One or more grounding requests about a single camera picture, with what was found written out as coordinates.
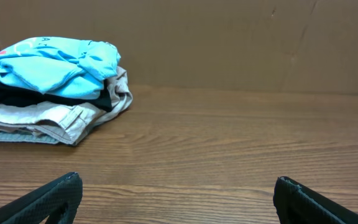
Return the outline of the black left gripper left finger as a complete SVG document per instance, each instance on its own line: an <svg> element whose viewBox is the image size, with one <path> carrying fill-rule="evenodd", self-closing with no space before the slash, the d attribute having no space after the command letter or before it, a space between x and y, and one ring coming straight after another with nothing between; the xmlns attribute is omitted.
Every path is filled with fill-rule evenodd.
<svg viewBox="0 0 358 224"><path fill-rule="evenodd" d="M72 224L83 196L83 182L69 172L0 208L0 224Z"/></svg>

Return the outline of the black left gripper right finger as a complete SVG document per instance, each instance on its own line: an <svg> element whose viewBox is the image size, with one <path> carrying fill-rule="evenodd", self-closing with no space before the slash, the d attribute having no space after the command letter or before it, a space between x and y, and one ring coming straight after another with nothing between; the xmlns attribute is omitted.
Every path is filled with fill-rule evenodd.
<svg viewBox="0 0 358 224"><path fill-rule="evenodd" d="M273 204L281 224L358 224L358 214L299 182L282 176Z"/></svg>

